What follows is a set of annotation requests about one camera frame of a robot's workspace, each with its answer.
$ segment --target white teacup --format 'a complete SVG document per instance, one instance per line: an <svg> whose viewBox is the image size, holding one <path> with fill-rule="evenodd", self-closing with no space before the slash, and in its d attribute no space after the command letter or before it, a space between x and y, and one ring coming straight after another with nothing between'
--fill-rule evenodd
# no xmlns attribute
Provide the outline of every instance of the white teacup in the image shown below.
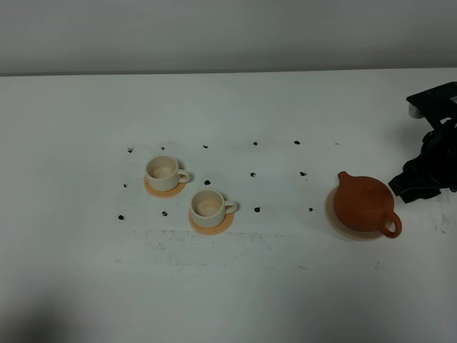
<svg viewBox="0 0 457 343"><path fill-rule="evenodd" d="M206 229L217 227L226 214L235 212L237 209L236 202L226 202L222 194L213 189L198 191L191 200L192 220L199 227Z"/></svg>
<svg viewBox="0 0 457 343"><path fill-rule="evenodd" d="M146 178L149 186L159 192L166 192L180 182L189 182L189 173L179 169L178 161L171 156L154 157L146 165Z"/></svg>

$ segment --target gray wall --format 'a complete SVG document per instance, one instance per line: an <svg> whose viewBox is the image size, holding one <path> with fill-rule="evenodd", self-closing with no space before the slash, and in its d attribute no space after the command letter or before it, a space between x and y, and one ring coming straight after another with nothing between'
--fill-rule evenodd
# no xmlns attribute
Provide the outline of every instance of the gray wall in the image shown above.
<svg viewBox="0 0 457 343"><path fill-rule="evenodd" d="M0 0L0 74L457 66L453 0Z"/></svg>

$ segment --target orange teapot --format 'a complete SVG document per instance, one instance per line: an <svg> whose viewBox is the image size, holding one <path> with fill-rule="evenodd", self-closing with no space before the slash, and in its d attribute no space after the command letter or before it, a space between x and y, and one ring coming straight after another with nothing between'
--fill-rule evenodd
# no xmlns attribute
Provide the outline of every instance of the orange teapot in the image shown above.
<svg viewBox="0 0 457 343"><path fill-rule="evenodd" d="M356 231L379 230L389 238L401 233L401 220L393 212L393 196L388 187L372 177L338 174L340 185L333 206L338 219ZM388 227L395 224L395 231Z"/></svg>

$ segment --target table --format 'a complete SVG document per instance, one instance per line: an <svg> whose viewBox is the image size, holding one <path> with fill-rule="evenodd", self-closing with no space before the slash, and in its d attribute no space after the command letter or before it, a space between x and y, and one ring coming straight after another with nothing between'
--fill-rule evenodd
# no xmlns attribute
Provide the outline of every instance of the table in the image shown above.
<svg viewBox="0 0 457 343"><path fill-rule="evenodd" d="M374 242L336 233L323 204L341 171L399 174L431 130L405 98L456 79L0 78L3 315L58 299L75 342L455 342L457 195L396 199L403 233ZM143 187L158 154L194 175L176 197ZM223 234L189 225L203 188L240 204Z"/></svg>

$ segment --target cup handle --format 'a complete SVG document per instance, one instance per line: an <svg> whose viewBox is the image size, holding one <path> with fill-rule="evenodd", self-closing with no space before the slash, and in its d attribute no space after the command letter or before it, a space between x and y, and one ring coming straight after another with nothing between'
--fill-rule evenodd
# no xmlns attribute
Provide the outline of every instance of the cup handle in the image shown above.
<svg viewBox="0 0 457 343"><path fill-rule="evenodd" d="M226 214L233 213L238 209L238 204L236 202L233 202L231 200L226 202Z"/></svg>
<svg viewBox="0 0 457 343"><path fill-rule="evenodd" d="M183 169L178 169L178 174L181 175L179 177L179 182L180 183L184 183L185 184L186 182L189 182L189 180L191 179L191 175L187 171L185 171Z"/></svg>

